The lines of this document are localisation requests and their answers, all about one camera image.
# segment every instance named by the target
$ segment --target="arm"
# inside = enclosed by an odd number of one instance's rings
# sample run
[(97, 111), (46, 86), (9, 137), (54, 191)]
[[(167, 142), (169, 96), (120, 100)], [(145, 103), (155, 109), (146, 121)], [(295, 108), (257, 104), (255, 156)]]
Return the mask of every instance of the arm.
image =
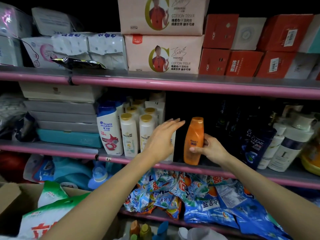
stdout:
[(168, 69), (168, 65), (169, 65), (169, 59), (165, 60), (165, 64), (164, 64), (164, 69)]
[(169, 20), (169, 12), (168, 12), (168, 11), (169, 11), (169, 10), (167, 9), (166, 12), (165, 12), (165, 15), (163, 16), (163, 19), (162, 19), (163, 24), (164, 24), (165, 26), (167, 26), (168, 20)]
[(184, 121), (179, 120), (170, 120), (159, 125), (148, 139), (142, 153), (90, 193), (42, 239), (102, 239), (138, 180), (152, 166), (173, 152), (171, 136), (184, 125)]
[(320, 208), (230, 155), (216, 138), (207, 134), (204, 138), (203, 148), (192, 147), (190, 151), (204, 154), (212, 162), (233, 173), (295, 240), (319, 237), (320, 227), (317, 222), (320, 219)]

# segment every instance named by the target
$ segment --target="forearm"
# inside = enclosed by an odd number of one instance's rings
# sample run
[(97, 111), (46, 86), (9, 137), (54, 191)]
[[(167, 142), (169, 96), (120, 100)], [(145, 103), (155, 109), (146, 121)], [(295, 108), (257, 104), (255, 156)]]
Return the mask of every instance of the forearm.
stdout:
[(231, 156), (223, 166), (257, 198), (272, 217), (295, 240), (316, 239), (320, 227), (316, 226), (320, 218), (320, 208), (301, 196), (270, 181)]
[(147, 154), (138, 154), (66, 214), (43, 239), (102, 239), (138, 180), (152, 166)]

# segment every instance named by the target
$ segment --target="store shelf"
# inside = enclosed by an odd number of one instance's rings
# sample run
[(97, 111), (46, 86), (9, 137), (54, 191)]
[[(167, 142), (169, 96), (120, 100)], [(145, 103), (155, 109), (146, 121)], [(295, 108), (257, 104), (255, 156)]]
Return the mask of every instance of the store shelf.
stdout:
[(95, 160), (97, 148), (49, 142), (18, 142), (0, 139), (0, 150)]
[(82, 70), (73, 72), (72, 82), (122, 88), (320, 100), (320, 82), (315, 80)]
[(52, 84), (68, 84), (70, 72), (60, 69), (32, 67), (14, 67), (1, 65), (0, 80), (18, 82), (39, 82)]
[(128, 212), (122, 207), (119, 210), (120, 214), (128, 215), (134, 218), (141, 218), (141, 219), (147, 219), (151, 221), (157, 221), (157, 222), (165, 222), (168, 221), (170, 224), (174, 224), (177, 226), (185, 227), (185, 228), (198, 228), (198, 227), (210, 227), (212, 230), (215, 230), (216, 232), (222, 234), (222, 235), (233, 235), (240, 238), (245, 239), (262, 239), (255, 235), (245, 235), (240, 232), (240, 230), (227, 227), (227, 226), (221, 226), (218, 224), (197, 224), (197, 223), (186, 223), (183, 218), (179, 220), (175, 220), (171, 218), (165, 211), (160, 209), (154, 209), (151, 214), (138, 214), (133, 212)]
[[(107, 161), (112, 163), (128, 164), (132, 158), (125, 156), (112, 156), (106, 155), (104, 149), (99, 150), (99, 161)], [(221, 176), (235, 179), (236, 177), (230, 173), (224, 171), (220, 166), (207, 166), (197, 165), (192, 166), (182, 162), (162, 161), (154, 166), (158, 169), (167, 169), (174, 171), (181, 171), (187, 173), (197, 173), (212, 176)], [(269, 168), (265, 170), (257, 170), (258, 173), (267, 177), (271, 181), (283, 185), (283, 186), (294, 186), (308, 189), (320, 190), (320, 177), (309, 173), (304, 168), (299, 160), (296, 160), (285, 172), (276, 172)]]

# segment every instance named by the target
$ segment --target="person's right hand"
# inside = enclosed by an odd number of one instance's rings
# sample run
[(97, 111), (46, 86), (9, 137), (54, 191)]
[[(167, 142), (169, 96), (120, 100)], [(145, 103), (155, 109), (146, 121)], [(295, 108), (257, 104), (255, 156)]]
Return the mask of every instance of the person's right hand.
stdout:
[(205, 155), (210, 161), (224, 166), (231, 155), (221, 145), (217, 138), (208, 134), (204, 134), (203, 147), (190, 147), (190, 151), (193, 153), (201, 153)]

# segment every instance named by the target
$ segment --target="orange bottle nozzle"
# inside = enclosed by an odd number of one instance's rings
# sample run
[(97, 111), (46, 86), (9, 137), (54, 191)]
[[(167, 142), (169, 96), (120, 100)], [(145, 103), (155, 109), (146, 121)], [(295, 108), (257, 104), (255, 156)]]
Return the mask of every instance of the orange bottle nozzle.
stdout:
[(201, 154), (190, 152), (190, 147), (203, 147), (204, 124), (202, 117), (193, 117), (184, 142), (183, 160), (190, 165), (198, 165)]

